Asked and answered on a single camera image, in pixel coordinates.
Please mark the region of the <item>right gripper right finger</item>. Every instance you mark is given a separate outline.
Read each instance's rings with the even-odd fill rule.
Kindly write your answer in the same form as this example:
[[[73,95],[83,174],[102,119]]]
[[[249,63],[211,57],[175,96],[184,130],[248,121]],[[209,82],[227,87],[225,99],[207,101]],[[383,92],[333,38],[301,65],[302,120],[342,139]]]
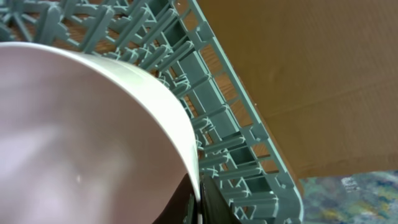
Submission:
[[[209,175],[201,176],[200,193],[204,224],[241,224]]]

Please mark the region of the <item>medium white plate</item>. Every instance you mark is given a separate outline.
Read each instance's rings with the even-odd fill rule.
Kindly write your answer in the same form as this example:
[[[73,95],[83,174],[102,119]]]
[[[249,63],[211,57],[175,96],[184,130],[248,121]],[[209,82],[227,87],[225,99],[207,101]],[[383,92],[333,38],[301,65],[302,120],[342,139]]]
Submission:
[[[152,223],[182,180],[199,202],[190,119],[149,72],[1,44],[2,223]]]

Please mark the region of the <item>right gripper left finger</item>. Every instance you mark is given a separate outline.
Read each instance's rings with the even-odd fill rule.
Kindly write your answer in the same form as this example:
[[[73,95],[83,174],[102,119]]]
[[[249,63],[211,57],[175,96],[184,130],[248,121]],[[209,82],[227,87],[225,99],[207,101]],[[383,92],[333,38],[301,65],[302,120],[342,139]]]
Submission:
[[[162,213],[153,224],[182,224],[187,214],[187,205],[193,193],[192,183],[185,174]]]

